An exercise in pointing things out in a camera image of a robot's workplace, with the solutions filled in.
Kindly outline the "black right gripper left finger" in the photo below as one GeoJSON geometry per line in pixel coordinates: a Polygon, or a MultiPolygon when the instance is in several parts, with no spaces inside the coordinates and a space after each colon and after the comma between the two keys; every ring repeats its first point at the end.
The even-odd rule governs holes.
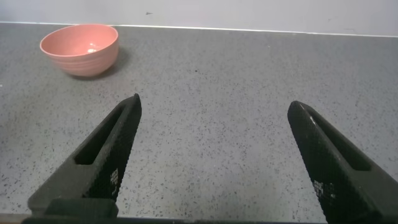
{"type": "Polygon", "coordinates": [[[138,94],[122,100],[30,196],[33,215],[55,199],[116,201],[142,115],[138,94]]]}

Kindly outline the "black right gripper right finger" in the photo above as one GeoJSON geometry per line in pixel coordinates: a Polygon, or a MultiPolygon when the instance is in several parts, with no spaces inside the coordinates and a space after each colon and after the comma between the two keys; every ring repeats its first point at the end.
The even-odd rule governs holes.
{"type": "Polygon", "coordinates": [[[328,223],[397,223],[397,181],[312,107],[287,117],[328,223]]]}

